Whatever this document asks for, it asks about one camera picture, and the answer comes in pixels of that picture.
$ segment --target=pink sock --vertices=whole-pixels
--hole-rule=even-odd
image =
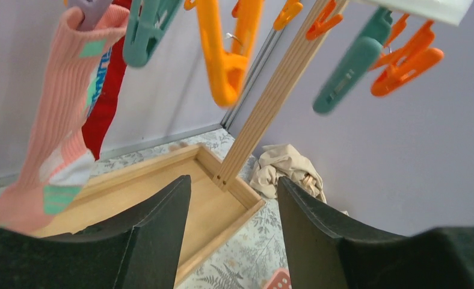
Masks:
[[[0,197],[0,226],[31,233],[51,222],[81,191],[94,164],[81,126],[91,99],[90,74],[125,35],[129,10],[112,5],[93,31],[77,31],[78,7],[68,9],[51,44],[42,98],[17,181]]]

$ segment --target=red sock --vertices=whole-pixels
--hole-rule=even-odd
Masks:
[[[114,0],[113,4],[130,9],[131,2],[132,0]],[[113,45],[102,91],[95,103],[93,111],[82,127],[85,144],[87,148],[92,151],[96,160],[100,157],[102,141],[117,112],[120,87],[122,86],[122,80],[127,67],[122,57],[123,47],[124,37]]]

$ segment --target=grooved wooden beam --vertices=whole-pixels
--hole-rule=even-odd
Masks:
[[[214,175],[213,182],[222,190],[227,190],[230,182],[235,179],[327,37],[328,33],[325,33],[313,41],[308,41],[306,31],[329,2],[329,0],[317,0],[313,5],[239,136],[224,158],[219,171]],[[336,0],[336,2],[336,9],[330,17],[342,12],[348,0]]]

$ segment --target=patterned tablecloth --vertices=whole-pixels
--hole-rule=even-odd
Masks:
[[[218,129],[182,141],[189,145],[204,143],[224,158],[234,140],[226,130]],[[92,176],[166,154],[171,144],[97,162]],[[239,173],[247,182],[255,161],[256,158],[251,156]],[[178,288],[258,289],[280,267],[286,268],[287,264],[278,202],[266,199],[266,205]]]

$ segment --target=wooden tray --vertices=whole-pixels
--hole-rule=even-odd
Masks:
[[[76,233],[138,204],[181,175],[191,175],[191,202],[175,284],[230,239],[265,202],[241,178],[222,191],[212,177],[221,160],[195,144],[91,179],[53,222],[34,233]]]

